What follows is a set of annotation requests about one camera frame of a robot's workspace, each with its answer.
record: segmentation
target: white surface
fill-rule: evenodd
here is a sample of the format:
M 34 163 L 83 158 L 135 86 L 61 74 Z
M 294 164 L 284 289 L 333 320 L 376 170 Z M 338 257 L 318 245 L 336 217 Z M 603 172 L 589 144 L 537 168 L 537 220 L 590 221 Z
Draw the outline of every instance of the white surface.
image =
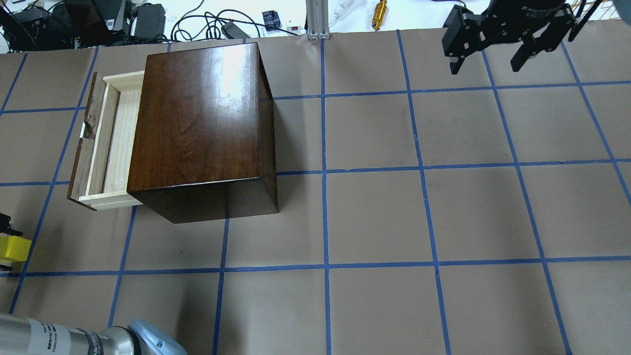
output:
M 26 8 L 31 1 L 24 3 L 12 4 L 10 0 L 5 0 L 11 11 L 19 11 Z M 43 3 L 45 8 L 49 8 L 57 0 L 39 1 Z M 162 4 L 166 11 L 166 23 L 164 34 L 170 38 L 171 29 L 177 20 L 185 13 L 194 9 L 199 5 L 200 0 L 144 0 L 152 4 Z M 348 6 L 344 14 L 334 23 L 330 31 L 334 32 L 372 32 L 370 22 L 374 13 L 375 5 L 379 0 L 354 0 Z M 464 0 L 467 7 L 473 13 L 479 14 L 484 11 L 490 0 Z M 338 0 L 329 0 L 329 20 L 333 20 L 333 12 L 338 4 Z M 413 28 L 439 28 L 442 27 L 447 15 L 453 8 L 455 1 L 432 1 L 432 0 L 390 0 L 387 3 L 386 17 L 380 31 L 390 30 L 409 30 Z M 287 23 L 297 23 L 304 25 L 307 14 L 306 3 L 304 0 L 232 0 L 232 1 L 204 1 L 203 5 L 190 15 L 203 15 L 205 11 L 217 14 L 223 9 L 235 9 L 248 14 L 257 23 L 263 24 L 263 11 L 275 10 L 281 21 L 281 27 L 285 28 Z M 222 18 L 231 18 L 234 20 L 248 21 L 246 17 L 238 13 L 224 13 Z M 601 17 L 601 13 L 597 11 L 593 16 L 593 20 Z M 181 29 L 187 30 L 191 35 L 197 34 L 204 28 L 206 21 L 204 18 L 191 18 L 185 20 L 181 24 Z M 253 25 L 238 23 L 241 28 L 250 37 L 257 37 L 256 29 Z M 267 32 L 264 27 L 259 27 L 262 37 L 277 37 L 288 35 L 281 31 Z M 204 33 L 196 37 L 203 39 Z M 8 50 L 6 42 L 0 40 L 0 53 Z

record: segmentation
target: black equipment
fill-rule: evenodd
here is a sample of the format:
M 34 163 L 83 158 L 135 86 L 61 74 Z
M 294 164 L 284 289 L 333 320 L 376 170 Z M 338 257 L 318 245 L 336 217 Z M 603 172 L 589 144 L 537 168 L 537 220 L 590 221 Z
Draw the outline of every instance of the black equipment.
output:
M 144 4 L 136 8 L 136 13 L 134 36 L 152 39 L 164 33 L 166 17 L 161 4 Z
M 577 18 L 586 0 L 576 15 L 563 0 L 491 0 L 480 15 L 454 5 L 445 21 L 447 31 L 442 38 L 445 56 L 452 61 L 451 73 L 458 74 L 465 58 L 489 45 L 523 42 L 510 60 L 512 70 L 519 71 L 539 52 L 554 51 L 568 32 L 568 41 L 573 41 L 602 1 L 595 0 L 580 21 Z M 543 33 L 535 38 L 535 33 L 542 29 Z
M 39 6 L 29 6 L 10 15 L 1 9 L 0 23 L 12 51 L 71 49 L 77 37 L 63 4 L 55 6 L 52 12 Z
M 129 35 L 130 0 L 64 0 L 64 4 L 83 46 L 114 43 L 112 31 Z

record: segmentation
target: gold connector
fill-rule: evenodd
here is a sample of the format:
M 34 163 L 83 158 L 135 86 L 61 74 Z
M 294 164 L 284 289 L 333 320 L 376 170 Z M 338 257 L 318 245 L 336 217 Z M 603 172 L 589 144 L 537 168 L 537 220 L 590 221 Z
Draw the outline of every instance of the gold connector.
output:
M 386 16 L 386 2 L 387 0 L 380 0 L 375 6 L 375 15 L 372 17 L 372 29 L 375 31 L 379 30 L 379 27 L 384 22 L 384 17 Z

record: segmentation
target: wire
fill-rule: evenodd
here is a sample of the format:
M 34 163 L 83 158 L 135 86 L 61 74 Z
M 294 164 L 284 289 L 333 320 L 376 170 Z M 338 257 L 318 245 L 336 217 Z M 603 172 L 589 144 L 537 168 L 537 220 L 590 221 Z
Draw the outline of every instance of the wire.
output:
M 219 21 L 220 23 L 223 23 L 224 21 L 225 22 L 232 21 L 232 22 L 237 22 L 237 23 L 246 23 L 246 24 L 250 24 L 250 25 L 255 25 L 257 27 L 265 27 L 265 25 L 260 24 L 260 23 L 256 23 L 256 22 L 253 22 L 253 21 L 252 22 L 248 22 L 248 21 L 234 20 L 233 18 L 223 18 L 223 17 L 219 17 L 219 16 L 211 16 L 211 15 L 208 15 L 206 13 L 203 14 L 203 15 L 188 15 L 188 16 L 182 17 L 181 19 L 179 19 L 175 23 L 174 30 L 172 31 L 172 36 L 171 36 L 172 40 L 177 40 L 177 38 L 176 38 L 177 34 L 180 33 L 180 32 L 187 33 L 189 38 L 193 38 L 193 39 L 200 34 L 200 33 L 198 33 L 196 36 L 191 36 L 191 34 L 188 31 L 185 31 L 185 30 L 182 30 L 182 29 L 179 28 L 179 25 L 180 25 L 180 23 L 182 23 L 182 21 L 190 19 L 190 18 L 206 18 L 206 19 L 211 18 L 213 20 Z M 207 30 L 207 29 L 208 29 L 208 22 L 206 22 L 206 26 L 202 29 L 202 32 L 203 32 L 203 30 Z M 281 31 L 281 32 L 285 32 L 287 34 L 294 35 L 294 36 L 298 35 L 297 33 L 286 31 L 286 30 L 284 30 L 282 28 L 277 28 L 276 30 L 277 31 Z
M 434 1 L 435 3 L 443 3 L 445 1 L 454 1 L 456 3 L 461 3 L 465 9 L 467 8 L 467 4 L 465 4 L 464 1 L 462 0 L 432 0 L 432 1 Z
M 65 25 L 65 26 L 73 26 L 73 24 L 72 24 L 72 23 L 70 23 L 70 22 L 65 22 L 65 21 L 64 21 L 61 17 L 58 17 L 57 15 L 53 15 L 53 14 L 52 14 L 49 10 L 46 10 L 45 8 L 43 8 L 43 7 L 41 7 L 41 6 L 37 6 L 37 5 L 30 4 L 30 5 L 28 5 L 28 6 L 27 6 L 24 10 L 26 10 L 26 9 L 30 9 L 30 8 L 36 8 L 36 9 L 40 9 L 40 10 L 42 10 L 42 11 L 46 12 L 48 15 L 50 15 L 50 17 L 54 18 L 55 20 L 57 20 L 57 22 L 61 23 L 62 25 Z
M 185 13 L 184 15 L 182 15 L 182 17 L 180 17 L 180 19 L 179 19 L 179 20 L 177 20 L 177 22 L 175 22 L 175 24 L 173 25 L 173 28 L 171 29 L 171 39 L 175 39 L 175 38 L 174 38 L 174 36 L 176 36 L 176 34 L 174 34 L 174 33 L 175 33 L 175 28 L 176 28 L 176 27 L 177 27 L 178 31 L 179 31 L 179 30 L 181 30 L 181 29 L 180 29 L 180 23 L 182 22 L 182 20 L 183 20 L 183 19 L 184 19 L 187 15 L 189 15 L 189 14 L 191 14 L 191 13 L 193 13 L 193 12 L 197 11 L 197 9 L 199 9 L 199 8 L 200 8 L 203 4 L 204 4 L 204 0 L 201 0 L 201 2 L 199 3 L 199 5 L 197 5 L 197 7 L 196 7 L 196 8 L 194 8 L 194 9 L 192 9 L 192 10 L 188 11 L 187 13 Z
M 55 6 L 57 6 L 57 5 L 59 5 L 59 4 L 63 4 L 63 3 L 64 3 L 63 1 L 59 1 L 58 3 L 54 3 L 51 7 L 49 7 L 49 8 L 48 8 L 48 10 L 47 10 L 47 11 L 50 11 L 50 10 L 52 10 Z
M 261 37 L 261 33 L 259 32 L 259 27 L 258 27 L 258 26 L 256 26 L 256 22 L 254 22 L 254 20 L 253 20 L 250 16 L 247 16 L 246 14 L 244 14 L 244 13 L 243 13 L 243 12 L 241 12 L 241 11 L 232 10 L 232 9 L 226 9 L 226 10 L 221 10 L 221 11 L 219 11 L 219 13 L 217 14 L 217 17 L 221 17 L 221 14 L 222 14 L 222 13 L 224 13 L 224 12 L 239 13 L 239 14 L 244 15 L 245 17 L 247 17 L 247 19 L 248 19 L 248 20 L 250 20 L 250 22 L 251 22 L 253 25 L 255 25 L 255 26 L 254 26 L 254 28 L 256 28 L 256 34 L 257 34 L 257 36 L 258 36 L 258 37 Z
M 31 50 L 32 50 L 32 51 L 39 51 L 39 47 L 38 47 L 37 43 L 35 42 L 35 39 L 33 38 L 33 35 L 31 35 L 31 33 L 30 33 L 28 30 L 26 30 L 26 28 L 24 27 L 24 25 L 22 25 L 22 23 L 21 23 L 20 21 L 18 21 L 18 20 L 17 20 L 17 19 L 13 16 L 13 12 L 9 9 L 9 6 L 7 6 L 7 5 L 6 5 L 6 3 L 4 2 L 4 0 L 0 0 L 0 1 L 2 1 L 2 4 L 4 5 L 4 7 L 5 7 L 5 8 L 9 11 L 9 16 L 13 19 L 13 21 L 15 21 L 15 23 L 17 23 L 17 24 L 18 24 L 18 25 L 19 25 L 19 26 L 20 26 L 20 27 L 24 30 L 24 32 L 28 35 L 28 38 L 31 40 L 31 43 L 33 44 L 33 47 L 32 47 L 32 49 L 31 49 Z M 3 26 L 3 27 L 4 27 L 3 37 L 5 37 L 5 36 L 6 36 L 6 34 L 7 34 L 6 32 L 8 32 L 8 31 L 7 31 L 7 29 L 6 29 L 6 26 Z

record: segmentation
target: blue component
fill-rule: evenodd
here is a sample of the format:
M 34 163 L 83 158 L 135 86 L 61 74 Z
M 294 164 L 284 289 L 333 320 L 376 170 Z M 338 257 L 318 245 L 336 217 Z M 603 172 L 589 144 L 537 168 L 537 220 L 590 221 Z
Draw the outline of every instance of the blue component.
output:
M 278 18 L 278 13 L 274 10 L 265 11 L 263 13 L 263 22 L 268 32 L 280 28 L 280 18 Z
M 160 329 L 137 319 L 128 325 L 156 355 L 187 355 L 186 350 Z

